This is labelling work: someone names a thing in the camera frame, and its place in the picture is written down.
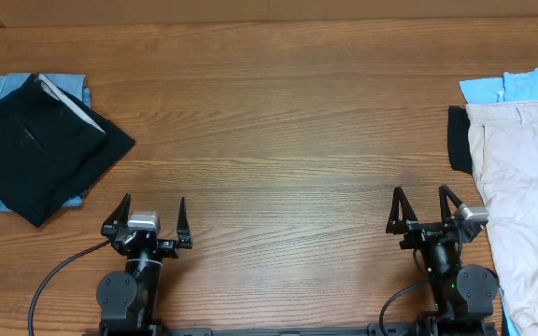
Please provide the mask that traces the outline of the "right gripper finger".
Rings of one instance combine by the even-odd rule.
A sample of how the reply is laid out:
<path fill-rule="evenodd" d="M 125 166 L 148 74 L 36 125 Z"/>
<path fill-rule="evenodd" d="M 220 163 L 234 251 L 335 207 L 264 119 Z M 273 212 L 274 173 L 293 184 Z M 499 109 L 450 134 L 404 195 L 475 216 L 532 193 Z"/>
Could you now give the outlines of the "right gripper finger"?
<path fill-rule="evenodd" d="M 451 190 L 448 185 L 440 186 L 438 193 L 441 221 L 443 223 L 447 223 L 454 217 L 454 213 L 451 211 L 450 205 L 453 204 L 455 209 L 458 210 L 463 204 L 463 201 Z"/>
<path fill-rule="evenodd" d="M 393 190 L 392 205 L 386 232 L 408 232 L 418 224 L 418 218 L 401 187 Z"/>

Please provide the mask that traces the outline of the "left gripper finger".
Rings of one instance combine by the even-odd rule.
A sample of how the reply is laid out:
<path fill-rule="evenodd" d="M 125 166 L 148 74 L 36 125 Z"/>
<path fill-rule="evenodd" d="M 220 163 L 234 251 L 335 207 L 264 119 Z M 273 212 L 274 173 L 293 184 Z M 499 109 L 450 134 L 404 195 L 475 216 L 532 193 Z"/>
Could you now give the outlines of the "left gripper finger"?
<path fill-rule="evenodd" d="M 190 226 L 187 220 L 186 202 L 182 197 L 177 218 L 177 238 L 179 241 L 189 241 L 191 239 Z"/>
<path fill-rule="evenodd" d="M 117 226 L 125 226 L 128 221 L 131 205 L 131 195 L 126 193 L 120 204 L 116 209 L 109 215 L 109 217 L 104 221 L 103 228 L 110 229 Z"/>

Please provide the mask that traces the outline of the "black shorts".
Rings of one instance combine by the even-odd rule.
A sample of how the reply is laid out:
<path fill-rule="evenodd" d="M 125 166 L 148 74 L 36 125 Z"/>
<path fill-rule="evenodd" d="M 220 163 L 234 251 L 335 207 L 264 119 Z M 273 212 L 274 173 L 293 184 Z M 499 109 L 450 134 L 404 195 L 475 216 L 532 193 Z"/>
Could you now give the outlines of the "black shorts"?
<path fill-rule="evenodd" d="M 0 100 L 0 200 L 36 227 L 135 145 L 42 73 Z"/>

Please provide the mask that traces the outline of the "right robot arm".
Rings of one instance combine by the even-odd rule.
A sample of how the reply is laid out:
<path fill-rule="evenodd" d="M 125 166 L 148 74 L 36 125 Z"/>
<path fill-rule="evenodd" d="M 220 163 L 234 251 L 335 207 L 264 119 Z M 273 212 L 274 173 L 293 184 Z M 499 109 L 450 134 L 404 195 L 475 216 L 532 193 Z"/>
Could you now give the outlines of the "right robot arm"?
<path fill-rule="evenodd" d="M 490 268 L 465 265 L 461 260 L 464 246 L 486 228 L 488 211 L 483 206 L 467 205 L 446 185 L 439 187 L 438 195 L 441 219 L 421 224 L 404 190 L 393 190 L 386 232 L 403 237 L 400 248 L 413 252 L 415 266 L 424 272 L 426 280 L 386 301 L 379 313 L 380 331 L 389 333 L 384 317 L 396 299 L 428 286 L 435 310 L 418 314 L 408 328 L 410 335 L 494 335 L 495 327 L 486 319 L 494 312 L 499 277 Z"/>

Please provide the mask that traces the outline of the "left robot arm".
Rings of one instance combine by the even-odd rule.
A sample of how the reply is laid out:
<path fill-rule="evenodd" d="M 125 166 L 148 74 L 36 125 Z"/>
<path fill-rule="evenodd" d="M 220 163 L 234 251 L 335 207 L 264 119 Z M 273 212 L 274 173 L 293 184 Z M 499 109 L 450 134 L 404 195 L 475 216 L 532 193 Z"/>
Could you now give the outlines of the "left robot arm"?
<path fill-rule="evenodd" d="M 131 212 L 125 195 L 104 221 L 101 234 L 126 258 L 122 271 L 107 274 L 98 284 L 101 335 L 164 335 L 167 328 L 154 317 L 163 261 L 176 259 L 179 249 L 191 249 L 186 204 L 180 201 L 177 237 L 159 236 L 160 219 L 154 211 Z"/>

